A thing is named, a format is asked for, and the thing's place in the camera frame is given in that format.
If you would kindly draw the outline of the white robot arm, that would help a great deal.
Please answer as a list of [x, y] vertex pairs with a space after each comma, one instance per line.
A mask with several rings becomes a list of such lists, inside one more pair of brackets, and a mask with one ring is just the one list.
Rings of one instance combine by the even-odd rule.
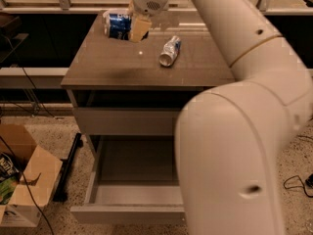
[[285, 235], [276, 155], [312, 115], [312, 78], [248, 0], [192, 0], [234, 76], [180, 112], [175, 157], [189, 235]]

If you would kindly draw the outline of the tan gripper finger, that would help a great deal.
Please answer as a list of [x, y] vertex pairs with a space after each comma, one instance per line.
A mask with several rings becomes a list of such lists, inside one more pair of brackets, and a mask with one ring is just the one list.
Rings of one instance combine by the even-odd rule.
[[134, 14], [131, 18], [129, 40], [134, 43], [140, 42], [149, 32], [152, 22], [149, 18]]

